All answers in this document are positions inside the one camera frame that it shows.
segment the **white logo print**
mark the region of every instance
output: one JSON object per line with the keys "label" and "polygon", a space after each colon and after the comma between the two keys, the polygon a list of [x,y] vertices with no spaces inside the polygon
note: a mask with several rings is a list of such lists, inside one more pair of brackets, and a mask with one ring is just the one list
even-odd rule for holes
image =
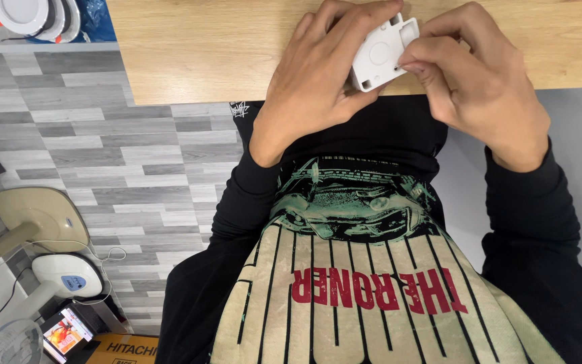
{"label": "white logo print", "polygon": [[245,101],[230,103],[230,111],[233,113],[234,117],[244,117],[244,115],[248,114],[248,108],[250,108],[250,106],[248,106]]}

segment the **graphic t-shirt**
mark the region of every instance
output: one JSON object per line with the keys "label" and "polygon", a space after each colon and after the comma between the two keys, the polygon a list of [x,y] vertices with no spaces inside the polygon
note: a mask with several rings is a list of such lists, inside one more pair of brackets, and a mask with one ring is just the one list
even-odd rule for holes
{"label": "graphic t-shirt", "polygon": [[317,157],[280,179],[211,363],[563,362],[433,218],[432,187],[389,166]]}

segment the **white plastic electrical box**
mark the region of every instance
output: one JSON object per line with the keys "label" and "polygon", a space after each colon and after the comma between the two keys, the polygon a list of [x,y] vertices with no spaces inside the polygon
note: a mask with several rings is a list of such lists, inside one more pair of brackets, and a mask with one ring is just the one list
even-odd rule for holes
{"label": "white plastic electrical box", "polygon": [[403,21],[401,13],[372,30],[354,56],[349,72],[354,87],[368,92],[406,73],[397,61],[417,37],[416,18]]}

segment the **rectangular hole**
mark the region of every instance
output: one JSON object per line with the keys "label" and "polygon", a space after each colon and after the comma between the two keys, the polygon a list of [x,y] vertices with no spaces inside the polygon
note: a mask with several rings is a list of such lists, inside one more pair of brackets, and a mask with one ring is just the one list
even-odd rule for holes
{"label": "rectangular hole", "polygon": [[396,14],[390,19],[390,25],[394,26],[399,24],[399,14]]}

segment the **fingernail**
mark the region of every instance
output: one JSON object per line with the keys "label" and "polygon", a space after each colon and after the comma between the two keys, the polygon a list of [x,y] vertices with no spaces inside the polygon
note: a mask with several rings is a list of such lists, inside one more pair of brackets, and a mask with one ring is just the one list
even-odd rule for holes
{"label": "fingernail", "polygon": [[410,72],[410,73],[421,73],[424,72],[424,68],[417,66],[417,65],[404,65],[401,67],[402,69]]}

